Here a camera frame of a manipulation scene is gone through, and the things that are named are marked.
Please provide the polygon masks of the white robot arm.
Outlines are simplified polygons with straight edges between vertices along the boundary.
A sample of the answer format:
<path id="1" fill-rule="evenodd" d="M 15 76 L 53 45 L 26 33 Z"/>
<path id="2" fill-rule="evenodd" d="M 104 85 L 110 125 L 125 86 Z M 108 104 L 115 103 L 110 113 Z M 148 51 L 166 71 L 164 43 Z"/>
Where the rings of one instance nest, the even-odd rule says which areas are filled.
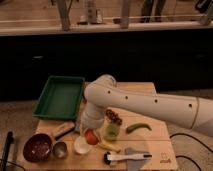
<path id="1" fill-rule="evenodd" d="M 213 100 L 119 89 L 111 75 L 102 75 L 85 90 L 86 106 L 81 123 L 98 129 L 108 107 L 125 109 L 167 121 L 213 138 Z"/>

